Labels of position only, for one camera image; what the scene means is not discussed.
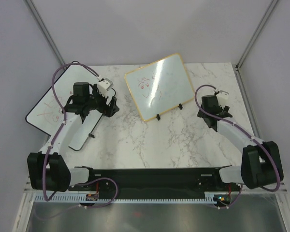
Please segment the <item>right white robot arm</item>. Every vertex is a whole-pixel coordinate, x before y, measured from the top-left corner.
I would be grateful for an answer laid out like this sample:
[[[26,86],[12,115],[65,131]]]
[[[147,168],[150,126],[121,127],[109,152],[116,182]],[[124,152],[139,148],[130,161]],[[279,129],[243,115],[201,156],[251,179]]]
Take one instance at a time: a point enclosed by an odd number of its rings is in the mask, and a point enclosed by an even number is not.
[[[243,129],[228,112],[229,107],[222,107],[218,95],[202,97],[202,104],[197,117],[202,118],[207,126],[227,138],[241,153],[240,166],[221,168],[219,174],[211,179],[212,187],[224,190],[229,183],[246,185],[249,189],[265,188],[276,183],[276,191],[284,178],[280,152],[277,143],[254,137]]]

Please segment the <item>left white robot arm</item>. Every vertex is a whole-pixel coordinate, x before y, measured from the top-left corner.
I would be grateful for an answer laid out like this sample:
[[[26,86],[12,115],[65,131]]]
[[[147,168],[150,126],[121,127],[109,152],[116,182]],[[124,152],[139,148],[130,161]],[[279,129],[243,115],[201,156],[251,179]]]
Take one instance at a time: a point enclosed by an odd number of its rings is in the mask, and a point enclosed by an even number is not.
[[[39,152],[31,152],[27,158],[31,187],[35,190],[65,192],[79,184],[85,190],[96,186],[96,178],[89,174],[88,167],[68,168],[63,155],[73,137],[92,111],[112,117],[119,111],[116,97],[109,97],[113,83],[102,79],[96,84],[76,82],[73,93],[63,107],[63,121],[54,135]]]

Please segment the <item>yellow framed whiteboard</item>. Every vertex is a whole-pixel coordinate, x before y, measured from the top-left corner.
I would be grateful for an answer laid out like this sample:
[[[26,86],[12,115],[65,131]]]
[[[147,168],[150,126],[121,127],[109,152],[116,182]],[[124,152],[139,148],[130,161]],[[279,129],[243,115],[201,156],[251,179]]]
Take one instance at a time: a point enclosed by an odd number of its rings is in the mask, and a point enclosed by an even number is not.
[[[130,71],[124,79],[143,121],[194,98],[193,84],[178,53]]]

